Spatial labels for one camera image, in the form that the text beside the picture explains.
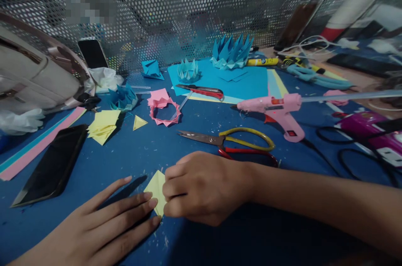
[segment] yellow-handled scissors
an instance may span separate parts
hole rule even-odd
[[[249,132],[253,133],[259,137],[261,137],[263,140],[265,140],[268,144],[268,147],[260,147],[254,144],[251,144],[249,142],[246,142],[241,139],[237,139],[231,136],[228,136],[232,133],[235,132]],[[224,132],[220,132],[219,136],[211,136],[211,135],[206,135],[206,134],[200,134],[200,133],[195,133],[195,132],[188,132],[188,131],[180,131],[178,135],[190,138],[199,142],[204,142],[208,144],[212,144],[218,147],[218,152],[222,157],[225,157],[227,159],[233,159],[228,155],[228,153],[246,153],[246,154],[260,154],[260,155],[265,155],[271,160],[271,164],[274,167],[278,167],[278,161],[276,160],[275,157],[273,157],[269,152],[272,151],[275,148],[275,144],[273,141],[266,136],[265,134],[251,129],[251,128],[244,128],[244,127],[239,127],[239,128],[233,128]],[[234,148],[226,148],[223,146],[223,143],[225,140],[229,140],[231,142],[236,142],[238,144],[244,145],[246,147],[250,147],[252,149],[234,149]]]

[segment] phone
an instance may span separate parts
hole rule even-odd
[[[401,70],[401,66],[399,65],[358,57],[351,54],[337,54],[336,56],[328,59],[327,63],[384,78],[389,77],[389,74],[385,73],[386,71]]]
[[[59,196],[67,185],[86,139],[88,125],[60,130],[11,207]]]
[[[80,39],[78,41],[78,47],[89,68],[109,67],[105,53],[98,40]]]

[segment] perforated metal sheet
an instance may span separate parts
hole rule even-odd
[[[335,12],[342,1],[326,0],[316,17]],[[87,5],[74,9],[76,2]],[[255,45],[274,45],[297,3],[298,0],[0,0],[0,8],[77,53],[79,39],[98,39],[109,65],[125,74],[140,70],[142,60],[157,59],[164,67],[182,58],[209,57],[214,39],[224,34],[252,34]],[[74,21],[80,12],[84,18]],[[15,32],[44,51],[39,41]]]

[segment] smartphone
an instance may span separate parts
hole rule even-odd
[[[11,207],[59,196],[86,139],[88,125],[60,130]]]
[[[109,67],[105,53],[98,40],[80,39],[78,41],[78,47],[89,68]]]

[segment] glue gun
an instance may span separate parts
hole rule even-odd
[[[300,94],[291,93],[285,94],[281,99],[273,96],[249,99],[238,103],[236,107],[247,112],[264,113],[268,119],[273,119],[282,126],[286,140],[299,142],[304,138],[305,133],[290,112],[298,111],[302,105],[301,101]]]

